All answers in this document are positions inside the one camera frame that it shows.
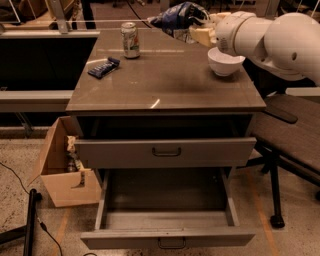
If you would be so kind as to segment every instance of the black cable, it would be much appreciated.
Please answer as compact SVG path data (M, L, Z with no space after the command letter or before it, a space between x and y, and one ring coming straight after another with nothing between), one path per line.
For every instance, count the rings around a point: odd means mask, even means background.
M146 23L145 21L143 21L139 15L135 12L135 10L132 8L131 4L128 2L128 0L126 0L127 4L129 5L130 9L132 10L132 12L134 13L134 15L136 15L136 17L144 24L146 25L148 28L152 28L151 26L149 26L148 23Z
M38 222L39 222L39 224L40 224L40 227L41 227L42 230L43 230L44 232L46 232L46 233L49 235L49 237L58 245L59 251L60 251L60 255L63 256L63 254L62 254L62 249L61 249L60 244L59 244L58 241L49 233L49 231L48 231L48 229L47 229L47 226L43 223L43 221L40 220L40 217L39 217L39 215L38 215L37 208L36 208L35 210L36 210L36 216L37 216L37 220L38 220Z
M20 177L18 176L18 174L17 174L12 168L10 168L9 166L6 166L5 164L3 164L3 163L1 163L1 162L0 162L0 165L2 165L3 167L7 168L8 170L10 170L10 171L18 178L18 180L20 181L21 187L22 187L23 190L29 195L29 192L28 192L28 191L26 190L26 188L23 186L22 181L21 181ZM50 236L50 238L58 245L59 250L60 250L60 254L61 254L61 256L63 256L60 244L59 244L59 243L57 242L57 240L55 240L54 237L49 233L49 231L48 231L48 229L47 229L47 226L46 226L42 221L40 221L40 218L39 218L38 213L37 213L37 209L36 209L36 212L35 212L35 213L36 213L36 216L37 216L38 222L40 223L41 228L42 228L42 229Z
M1 163L1 162L0 162L0 165L2 165L3 167L7 168L8 170L10 170L10 171L18 178L18 180L20 181L21 187L22 187L23 190L29 195L29 192L28 192L28 191L26 190L26 188L23 186L22 181L21 181L20 177L18 176L18 174L16 174L16 172L15 172L12 168L6 166L5 164L3 164L3 163Z

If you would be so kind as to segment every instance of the open cardboard box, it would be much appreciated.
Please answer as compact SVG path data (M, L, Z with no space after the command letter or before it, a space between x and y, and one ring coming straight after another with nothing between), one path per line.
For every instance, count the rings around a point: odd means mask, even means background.
M40 175L56 207L98 203L101 186L93 170L66 173L67 135L77 135L71 117L60 117L48 130L29 182Z

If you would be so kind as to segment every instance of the aluminum can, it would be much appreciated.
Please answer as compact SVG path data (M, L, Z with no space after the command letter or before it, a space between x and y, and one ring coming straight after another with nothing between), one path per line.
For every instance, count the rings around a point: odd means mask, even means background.
M124 56L128 59L140 56L138 29L134 22L125 22L121 25L121 35Z

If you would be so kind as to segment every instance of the plastic bag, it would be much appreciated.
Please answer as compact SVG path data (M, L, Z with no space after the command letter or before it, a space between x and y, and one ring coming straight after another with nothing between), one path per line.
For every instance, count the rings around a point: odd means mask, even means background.
M209 19L209 12L204 7L192 2L184 2L156 17L148 18L148 21L175 39L193 43L195 41L190 36L189 27L193 24L201 25L203 22L200 21Z

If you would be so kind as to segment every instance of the chair leg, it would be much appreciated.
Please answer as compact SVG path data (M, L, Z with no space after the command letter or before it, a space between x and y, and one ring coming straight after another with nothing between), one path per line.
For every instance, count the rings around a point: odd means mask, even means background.
M279 175L276 158L270 163L270 175L272 184L272 196L274 215L271 216L270 222L274 228L283 228L285 226L284 220L281 214L281 202L280 202L280 188L279 188Z
M261 172L262 172L263 174L267 174L269 171L270 171L270 166L269 166L269 164L265 164L265 165L262 167L262 169L261 169Z

